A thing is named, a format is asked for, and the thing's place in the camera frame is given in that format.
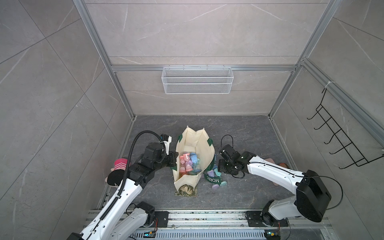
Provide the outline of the teal hourglass pile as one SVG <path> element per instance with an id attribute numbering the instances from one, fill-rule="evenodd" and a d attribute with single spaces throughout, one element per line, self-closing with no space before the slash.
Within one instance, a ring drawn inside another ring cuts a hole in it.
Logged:
<path id="1" fill-rule="evenodd" d="M 218 168 L 214 169 L 214 172 L 215 172 L 217 177 L 220 177 L 222 175 L 222 173 L 219 172 Z"/>

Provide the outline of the pink hourglass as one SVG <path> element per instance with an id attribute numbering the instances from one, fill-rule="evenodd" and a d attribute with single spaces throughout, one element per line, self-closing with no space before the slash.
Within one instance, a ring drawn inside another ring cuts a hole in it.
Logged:
<path id="1" fill-rule="evenodd" d="M 180 173 L 180 178 L 185 175 L 187 172 L 186 172 L 186 161 L 185 161 L 185 158 L 183 155 L 181 155 L 179 157 L 180 159 L 180 169 L 179 169 L 179 173 Z"/>

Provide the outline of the cream canvas tote bag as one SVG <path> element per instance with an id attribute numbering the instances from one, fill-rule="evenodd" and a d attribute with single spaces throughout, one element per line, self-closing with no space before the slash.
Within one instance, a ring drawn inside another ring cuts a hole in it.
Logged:
<path id="1" fill-rule="evenodd" d="M 213 140 L 205 129 L 195 131 L 186 127 L 178 136 L 176 152 L 178 157 L 173 167 L 176 195 L 196 196 L 200 179 L 207 180 L 214 190 L 228 184 L 218 170 Z"/>

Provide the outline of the blue hourglass pile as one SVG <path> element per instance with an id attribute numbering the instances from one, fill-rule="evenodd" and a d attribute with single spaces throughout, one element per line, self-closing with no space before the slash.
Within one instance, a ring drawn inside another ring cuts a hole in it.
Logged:
<path id="1" fill-rule="evenodd" d="M 193 164 L 198 164 L 200 159 L 198 158 L 196 153 L 190 153 L 190 160 L 193 162 Z"/>

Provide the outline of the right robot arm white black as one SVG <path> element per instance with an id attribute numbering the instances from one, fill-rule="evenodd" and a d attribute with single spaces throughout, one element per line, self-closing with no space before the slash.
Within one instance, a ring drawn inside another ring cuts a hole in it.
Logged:
<path id="1" fill-rule="evenodd" d="M 240 154 L 230 145 L 225 145 L 219 153 L 222 157 L 218 163 L 219 172 L 235 178 L 239 173 L 256 175 L 293 194 L 283 200 L 267 202 L 258 217 L 263 225 L 274 227 L 279 221 L 293 217 L 304 217 L 315 223 L 322 221 L 332 196 L 316 172 L 287 169 L 250 152 Z"/>

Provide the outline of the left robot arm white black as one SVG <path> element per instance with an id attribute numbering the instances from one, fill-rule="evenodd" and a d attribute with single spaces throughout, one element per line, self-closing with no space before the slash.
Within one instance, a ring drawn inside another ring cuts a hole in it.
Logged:
<path id="1" fill-rule="evenodd" d="M 155 136 L 157 142 L 149 143 L 144 153 L 132 163 L 135 144 L 144 134 Z M 170 151 L 171 142 L 172 137 L 165 134 L 158 135 L 149 130 L 138 133 L 128 154 L 123 179 L 113 197 L 86 228 L 79 234 L 71 233 L 68 238 L 70 240 L 126 240 L 138 228 L 156 225 L 155 208 L 145 202 L 137 204 L 123 221 L 120 219 L 133 200 L 154 178 L 157 170 L 176 165 L 178 153 Z"/>

